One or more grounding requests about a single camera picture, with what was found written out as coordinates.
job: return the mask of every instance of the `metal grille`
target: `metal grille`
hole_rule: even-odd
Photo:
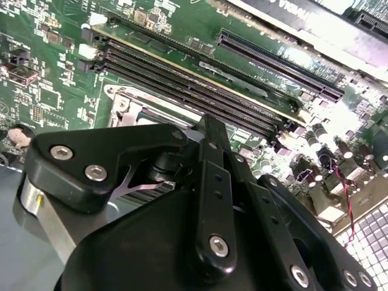
[[[374,278],[379,291],[388,291],[388,202],[356,222],[355,233],[348,252]],[[344,245],[350,234],[347,229],[336,238]]]

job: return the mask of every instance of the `green circuit board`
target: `green circuit board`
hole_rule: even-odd
[[[332,1],[320,2],[330,6]],[[365,9],[386,20],[384,12],[387,5],[383,1],[356,1],[343,6],[346,6],[345,9],[339,13],[353,7]],[[238,84],[231,84],[225,77],[201,67],[198,60],[190,55],[166,46],[155,47],[152,41],[145,41],[128,26],[92,23],[95,22],[91,17],[93,13],[100,15],[106,12],[113,12],[128,22],[243,72],[263,86],[279,92],[284,98],[271,99],[258,92],[245,92]],[[351,73],[344,73],[334,65],[321,62],[319,57],[314,58],[302,47],[292,45],[286,39],[276,39],[216,8],[210,1],[0,0],[2,64],[7,62],[8,54],[14,50],[28,51],[29,72],[25,74],[32,76],[33,80],[25,86],[5,74],[0,75],[0,129],[7,130],[15,124],[22,124],[38,134],[108,126],[112,98],[106,94],[105,87],[110,84],[136,87],[136,84],[112,73],[85,73],[78,68],[78,60],[85,59],[84,53],[80,53],[80,45],[88,44],[81,37],[84,27],[103,32],[152,56],[174,63],[307,127],[322,123],[330,135],[339,136],[351,147],[368,143],[371,127],[387,112],[388,106],[381,97],[388,94],[382,85],[357,82]],[[339,103],[327,107],[322,107],[319,98],[306,100],[299,97],[303,91],[298,85],[217,47],[216,40],[222,28],[343,89],[344,97]],[[301,115],[295,111],[287,101],[290,99],[297,99],[301,110],[307,114]],[[267,160],[272,165],[270,173],[286,183],[290,162],[300,153],[309,156],[309,149],[301,140],[293,142],[291,156],[279,156],[274,154],[265,140],[246,130],[228,125],[227,131],[232,148],[237,152],[242,145],[260,148],[249,158],[254,173],[262,173],[261,161]],[[2,140],[0,151],[14,153],[23,161],[25,149],[15,147],[8,139]]]

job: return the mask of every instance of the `screw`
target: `screw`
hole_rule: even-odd
[[[300,286],[303,288],[307,288],[309,286],[309,278],[307,277],[306,273],[299,268],[297,265],[291,266],[291,273],[293,278],[298,282]]]
[[[217,145],[214,143],[214,142],[210,142],[209,143],[209,146],[212,148],[212,149],[217,149]]]
[[[236,160],[239,162],[244,162],[244,158],[240,155],[236,155]]]
[[[353,287],[357,287],[357,281],[356,278],[350,273],[348,270],[343,270],[343,274],[345,276],[346,281],[349,282],[350,285]]]
[[[90,165],[85,169],[85,175],[88,179],[95,182],[102,182],[108,177],[107,171],[98,165]]]
[[[271,183],[271,185],[273,185],[273,186],[275,186],[275,187],[278,186],[277,181],[276,181],[275,179],[273,179],[273,178],[269,178],[269,183]]]
[[[51,148],[50,153],[53,158],[66,161],[73,157],[73,152],[68,147],[64,145],[57,145]]]
[[[371,280],[369,279],[369,277],[367,275],[365,275],[363,272],[358,272],[358,274],[360,275],[362,282],[366,286],[368,286],[368,287],[372,286],[372,282],[371,282]]]
[[[174,131],[174,132],[172,133],[172,135],[173,135],[174,137],[178,138],[178,139],[183,139],[181,133],[180,133],[179,131],[177,131],[177,130]]]
[[[225,257],[228,255],[228,245],[226,244],[226,242],[220,238],[219,236],[216,236],[216,235],[213,235],[210,239],[209,239],[209,244],[210,244],[210,248],[212,249],[212,251],[217,255],[217,256],[220,256],[220,257]]]

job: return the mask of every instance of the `mounting arm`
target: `mounting arm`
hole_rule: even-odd
[[[376,290],[274,177],[255,180],[226,128],[167,124],[46,133],[20,200],[65,263],[58,290]],[[175,190],[106,224],[111,197]]]

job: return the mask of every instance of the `cable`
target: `cable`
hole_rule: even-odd
[[[349,214],[350,218],[350,228],[352,230],[352,233],[349,235],[348,241],[345,243],[345,248],[354,240],[355,236],[355,226],[354,226],[354,217],[353,217],[353,208],[352,208],[352,202],[350,201],[350,195],[348,193],[346,179],[343,177],[343,175],[340,173],[340,170],[337,166],[334,167],[335,174],[337,175],[338,179],[342,182],[342,185],[344,186],[344,193],[346,195],[346,204],[347,204],[347,212]]]

